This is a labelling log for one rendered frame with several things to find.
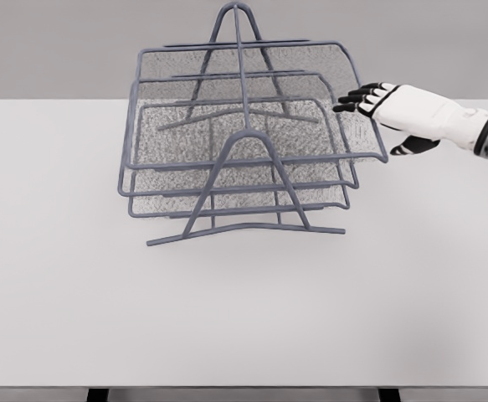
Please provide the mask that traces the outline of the large grey mesh folder tray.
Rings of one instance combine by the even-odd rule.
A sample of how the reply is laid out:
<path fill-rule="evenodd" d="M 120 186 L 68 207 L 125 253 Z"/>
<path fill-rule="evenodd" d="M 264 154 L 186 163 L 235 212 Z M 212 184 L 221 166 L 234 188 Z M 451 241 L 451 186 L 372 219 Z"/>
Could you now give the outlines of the large grey mesh folder tray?
<path fill-rule="evenodd" d="M 387 155 L 377 126 L 355 113 L 333 110 L 338 99 L 359 85 L 359 76 L 350 54 L 334 41 L 265 41 L 271 44 L 268 52 L 278 70 L 309 70 L 322 74 L 333 90 L 332 112 L 348 124 L 347 139 L 354 149 L 355 161 L 384 162 Z M 238 66 L 233 43 L 213 55 L 209 72 L 233 72 Z M 201 69 L 204 53 L 195 48 L 205 44 L 166 46 L 144 49 L 138 55 L 136 77 L 165 78 L 174 75 L 195 75 Z"/>

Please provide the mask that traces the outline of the medium grey mesh folder tray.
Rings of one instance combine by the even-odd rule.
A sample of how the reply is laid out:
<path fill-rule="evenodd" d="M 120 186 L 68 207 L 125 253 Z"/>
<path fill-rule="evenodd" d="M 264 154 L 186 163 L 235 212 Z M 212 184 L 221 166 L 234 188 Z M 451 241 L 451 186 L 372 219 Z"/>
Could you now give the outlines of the medium grey mesh folder tray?
<path fill-rule="evenodd" d="M 140 78 L 131 86 L 123 196 L 184 198 L 358 185 L 348 124 L 309 70 Z"/>

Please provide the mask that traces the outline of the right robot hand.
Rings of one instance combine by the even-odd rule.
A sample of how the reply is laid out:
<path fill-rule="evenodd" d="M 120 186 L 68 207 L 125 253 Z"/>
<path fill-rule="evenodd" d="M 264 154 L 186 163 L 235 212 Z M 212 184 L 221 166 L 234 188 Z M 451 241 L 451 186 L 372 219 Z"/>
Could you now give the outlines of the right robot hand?
<path fill-rule="evenodd" d="M 394 147 L 394 156 L 427 152 L 446 139 L 467 146 L 457 118 L 462 107 L 441 95 L 411 85 L 384 82 L 363 85 L 338 99 L 335 112 L 358 112 L 408 137 Z"/>

